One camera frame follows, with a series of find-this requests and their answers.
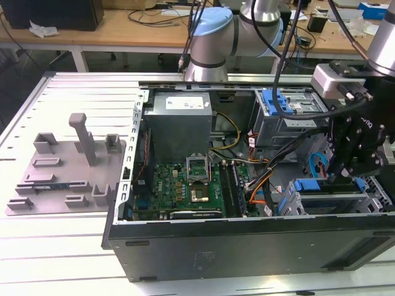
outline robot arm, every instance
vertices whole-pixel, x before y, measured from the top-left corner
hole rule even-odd
[[[346,98],[347,105],[367,100],[347,115],[329,122],[327,140],[334,156],[327,167],[333,176],[376,175],[393,159],[395,140],[395,1],[393,1],[363,62],[333,61],[318,65],[312,86],[323,99]]]
[[[191,61],[185,80],[227,81],[227,57],[266,54],[268,49],[252,25],[251,2],[247,1],[239,16],[233,16],[226,8],[204,9],[191,42]],[[277,47],[283,30],[278,0],[258,0],[254,10],[260,32]]]

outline workbench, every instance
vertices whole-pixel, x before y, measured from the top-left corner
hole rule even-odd
[[[282,75],[280,81],[307,83],[310,79],[308,75]],[[395,248],[357,271],[132,284],[114,252],[101,248],[107,213],[4,214],[35,151],[37,133],[52,132],[58,141],[77,140],[68,118],[72,112],[84,112],[95,139],[107,133],[126,139],[138,81],[159,80],[181,81],[181,76],[52,73],[38,83],[0,136],[0,295],[295,295],[295,291],[394,295]],[[229,80],[269,83],[273,75],[231,74]],[[264,245],[251,247],[262,248],[262,256],[270,256]]]
[[[386,0],[373,0],[373,2],[383,2]],[[316,6],[328,8],[326,1],[313,0],[305,14],[309,15]],[[156,10],[150,10],[150,14],[156,13]],[[155,22],[158,20],[169,19],[174,16],[156,15],[153,17],[144,16],[145,22]],[[154,52],[154,53],[172,53],[179,54],[183,51],[187,37],[187,28],[177,20],[179,26],[167,28],[146,27],[134,23],[128,19],[125,10],[105,10],[104,18],[98,29],[93,32],[59,30],[60,35],[39,38],[29,30],[13,30],[6,22],[10,34],[21,44],[24,49],[44,49],[52,51],[70,51],[73,55],[77,71],[87,72],[85,51],[104,51],[104,52]],[[298,25],[306,28],[308,21],[300,21]],[[317,43],[309,52],[307,58],[311,59],[359,59],[346,37],[342,36],[337,23],[327,22],[324,31],[313,33]],[[356,38],[364,48],[368,48],[372,42],[373,36]],[[6,34],[3,28],[0,28],[0,47],[15,48],[16,45]],[[293,45],[289,50],[289,55],[293,50]]]

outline motherboard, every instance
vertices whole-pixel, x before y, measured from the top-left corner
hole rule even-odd
[[[158,163],[152,191],[135,197],[134,220],[234,218],[254,216],[247,210],[248,167],[191,157],[186,163]]]

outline floor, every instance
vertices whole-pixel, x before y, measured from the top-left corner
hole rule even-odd
[[[0,66],[0,133],[4,130],[12,117],[18,111],[37,82],[39,82],[43,70],[55,70],[57,72],[75,72],[72,56],[56,63],[53,69],[49,63],[56,58],[55,51],[29,51],[38,63],[39,69],[27,55],[19,51],[19,63],[15,65]],[[106,52],[87,52],[86,59],[91,72],[176,72],[179,55],[165,54],[162,65],[158,63],[157,54],[129,53],[129,67],[122,65],[121,53],[115,53],[117,60],[111,60]],[[313,65],[316,60],[307,60],[306,65]],[[235,71],[233,66],[235,58],[227,60],[229,73],[270,73],[273,58],[243,57],[241,68]],[[285,73],[294,73],[295,69],[287,68]]]

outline green circuit board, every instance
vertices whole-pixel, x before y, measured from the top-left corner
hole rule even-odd
[[[149,200],[138,200],[137,208],[141,220],[160,219],[160,213],[169,214],[180,210],[221,211],[226,217],[222,194],[220,166],[211,164],[208,182],[187,180],[186,164],[157,164],[154,169],[153,193]],[[237,166],[238,179],[244,186],[249,181],[247,166]],[[189,173],[204,175],[204,165],[192,165]]]

